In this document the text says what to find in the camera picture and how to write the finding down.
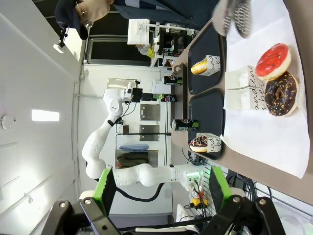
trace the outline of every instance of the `black soda can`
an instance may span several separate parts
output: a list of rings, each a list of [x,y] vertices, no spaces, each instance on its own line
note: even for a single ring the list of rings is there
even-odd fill
[[[178,96],[176,94],[161,94],[161,102],[178,102]]]
[[[173,119],[172,129],[173,131],[197,131],[199,128],[199,122],[191,119]]]
[[[166,85],[182,85],[182,78],[176,76],[164,76],[163,84]]]

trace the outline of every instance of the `screw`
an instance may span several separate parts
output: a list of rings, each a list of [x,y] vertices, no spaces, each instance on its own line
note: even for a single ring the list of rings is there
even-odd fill
[[[260,204],[261,204],[261,205],[265,205],[265,203],[266,203],[266,201],[265,201],[264,199],[261,199],[261,200],[260,200]]]
[[[233,198],[233,201],[236,202],[236,203],[238,203],[238,202],[240,202],[240,198],[239,198],[239,197],[234,197],[234,198]]]

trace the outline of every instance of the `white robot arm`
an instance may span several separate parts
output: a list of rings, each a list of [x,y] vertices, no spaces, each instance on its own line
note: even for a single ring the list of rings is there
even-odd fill
[[[102,126],[95,130],[87,139],[82,155],[87,161],[86,173],[90,178],[97,179],[106,168],[105,162],[99,158],[110,129],[116,120],[123,115],[122,103],[130,102],[132,99],[132,84],[127,89],[107,89],[104,92],[103,100],[107,106],[108,117]],[[142,185],[150,187],[165,182],[180,182],[187,190],[192,191],[196,185],[194,180],[200,182],[202,176],[200,166],[186,165],[165,165],[153,168],[149,164],[140,164],[126,169],[114,170],[114,178],[117,186],[131,185],[141,182]]]

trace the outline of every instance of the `black cap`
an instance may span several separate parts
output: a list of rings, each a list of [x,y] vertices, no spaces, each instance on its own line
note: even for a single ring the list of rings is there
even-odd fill
[[[82,40],[86,40],[88,38],[88,31],[80,23],[75,6],[76,0],[59,0],[54,11],[55,19],[60,27],[67,25],[70,28],[75,28],[79,37]]]

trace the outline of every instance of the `red icing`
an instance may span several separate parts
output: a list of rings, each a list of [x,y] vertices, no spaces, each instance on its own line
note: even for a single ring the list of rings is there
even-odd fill
[[[287,57],[289,48],[286,44],[278,43],[265,52],[256,65],[256,75],[264,77],[280,67]]]

